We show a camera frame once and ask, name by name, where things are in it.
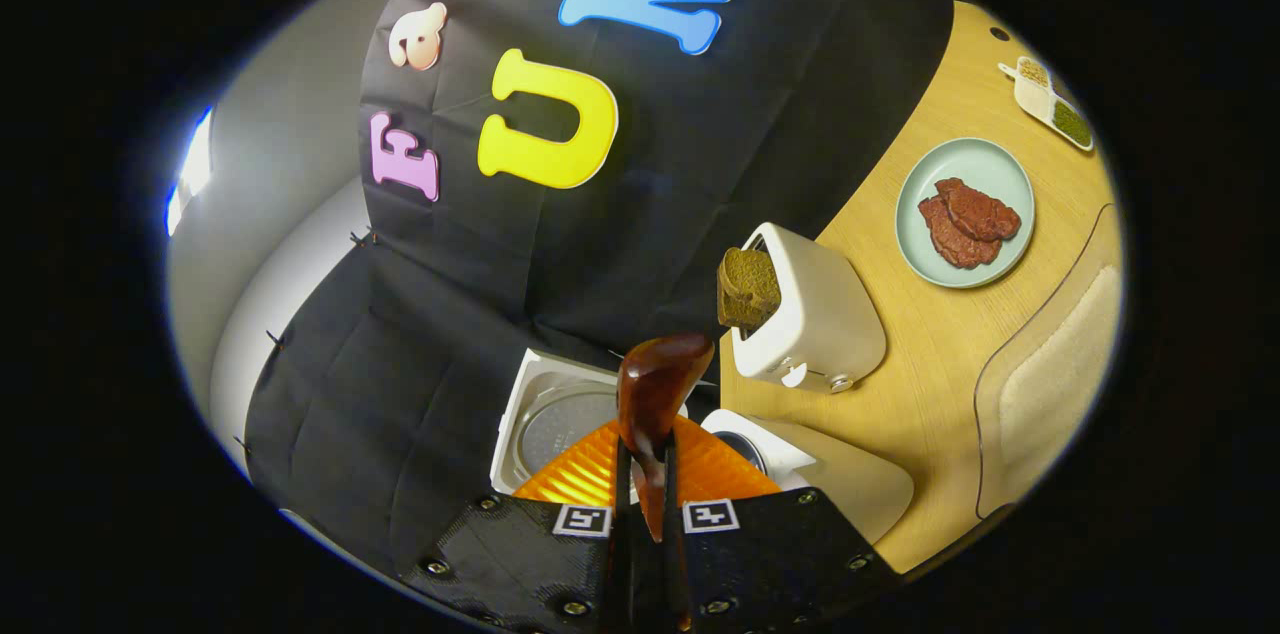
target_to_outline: white toaster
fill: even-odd
[[[739,374],[836,393],[879,365],[884,328],[845,256],[769,223],[742,248],[769,255],[782,304],[759,329],[731,328]]]

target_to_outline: bread slice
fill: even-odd
[[[716,270],[716,314],[724,327],[758,329],[782,305],[769,255],[730,248]]]

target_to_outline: yellow letter u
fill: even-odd
[[[609,87],[581,72],[526,61],[508,49],[493,73],[493,96],[502,101],[522,91],[567,101],[577,108],[577,132],[567,142],[552,142],[507,127],[490,114],[480,129],[476,164],[485,177],[516,174],[547,187],[571,190],[600,170],[618,133],[618,101]]]

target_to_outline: white appliance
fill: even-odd
[[[732,432],[750,442],[764,474],[783,491],[822,489],[870,544],[901,519],[915,494],[901,466],[800,424],[718,409],[707,415],[703,428],[713,434]]]
[[[836,393],[877,369],[884,328],[845,256],[769,223],[742,248],[768,252],[782,304],[754,332],[731,328],[739,374]]]
[[[494,491],[511,494],[579,439],[618,415],[617,371],[525,350],[489,462]],[[680,415],[689,409],[680,406]],[[635,502],[635,484],[631,488]]]

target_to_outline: cooked meat slice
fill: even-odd
[[[956,228],[951,222],[951,215],[947,214],[947,205],[942,201],[942,195],[928,197],[916,209],[920,210],[920,215],[929,225],[929,240],[933,242],[933,248],[952,266],[973,269],[979,264],[991,264],[1000,254],[998,240],[979,242],[966,237]]]
[[[1006,240],[1018,233],[1023,219],[996,197],[969,187],[964,179],[942,179],[933,184],[947,205],[951,222],[970,237],[984,242]]]

